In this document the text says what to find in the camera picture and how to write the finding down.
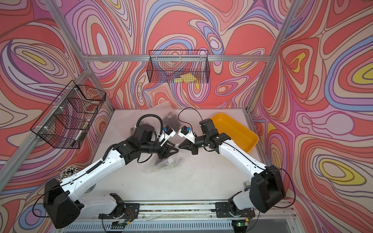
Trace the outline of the clear cup of sticks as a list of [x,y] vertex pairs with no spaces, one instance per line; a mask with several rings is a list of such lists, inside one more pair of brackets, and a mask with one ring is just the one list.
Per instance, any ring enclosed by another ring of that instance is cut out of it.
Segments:
[[63,190],[74,193],[75,188],[78,187],[80,183],[84,183],[83,178],[85,177],[87,171],[88,168],[79,170],[77,167],[67,167],[66,169],[62,170],[59,182]]

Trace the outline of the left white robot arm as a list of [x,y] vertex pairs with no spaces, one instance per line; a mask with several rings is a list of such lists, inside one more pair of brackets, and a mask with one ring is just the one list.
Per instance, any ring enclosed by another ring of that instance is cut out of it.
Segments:
[[116,193],[94,198],[85,198],[84,194],[115,170],[138,160],[143,153],[157,154],[160,159],[178,153],[174,144],[167,142],[175,136],[174,129],[164,127],[159,136],[154,136],[153,132],[151,125],[138,126],[132,136],[111,145],[104,156],[94,164],[61,181],[48,181],[45,185],[43,207],[55,228],[65,228],[80,216],[136,219],[134,211],[130,210]]

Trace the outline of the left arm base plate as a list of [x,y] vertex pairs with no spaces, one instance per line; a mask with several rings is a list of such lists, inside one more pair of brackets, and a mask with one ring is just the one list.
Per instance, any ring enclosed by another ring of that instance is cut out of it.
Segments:
[[134,220],[138,218],[139,208],[139,203],[119,204],[110,214],[99,214],[99,219]]

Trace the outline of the yellow item in basket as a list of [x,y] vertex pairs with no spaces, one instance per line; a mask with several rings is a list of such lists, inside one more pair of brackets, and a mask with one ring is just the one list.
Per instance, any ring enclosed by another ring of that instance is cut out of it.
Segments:
[[191,83],[197,81],[197,78],[192,73],[181,75],[179,78],[174,78],[175,83]]

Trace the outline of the yellow plastic tray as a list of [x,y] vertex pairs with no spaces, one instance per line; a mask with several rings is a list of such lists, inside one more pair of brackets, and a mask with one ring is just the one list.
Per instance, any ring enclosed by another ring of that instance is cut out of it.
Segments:
[[227,134],[243,151],[248,154],[259,142],[257,134],[225,113],[214,115],[212,121],[220,134]]

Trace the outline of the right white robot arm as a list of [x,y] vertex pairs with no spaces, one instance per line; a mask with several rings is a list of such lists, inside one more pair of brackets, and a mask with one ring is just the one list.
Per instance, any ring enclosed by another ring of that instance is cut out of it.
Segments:
[[274,165],[266,166],[255,160],[229,135],[219,133],[212,119],[202,120],[199,124],[202,136],[197,136],[187,126],[179,129],[178,135],[185,139],[179,148],[197,155],[200,148],[209,147],[210,152],[215,151],[227,158],[249,178],[249,190],[240,191],[228,199],[228,209],[231,214],[236,216],[239,212],[252,208],[266,213],[285,198],[286,192],[279,168]]

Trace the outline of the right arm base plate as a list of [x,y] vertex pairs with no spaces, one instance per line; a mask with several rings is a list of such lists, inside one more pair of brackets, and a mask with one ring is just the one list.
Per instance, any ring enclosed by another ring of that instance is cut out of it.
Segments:
[[230,202],[217,202],[215,203],[214,212],[216,213],[217,218],[248,218],[252,219],[255,217],[254,209],[243,209],[240,210],[234,206],[233,203]]

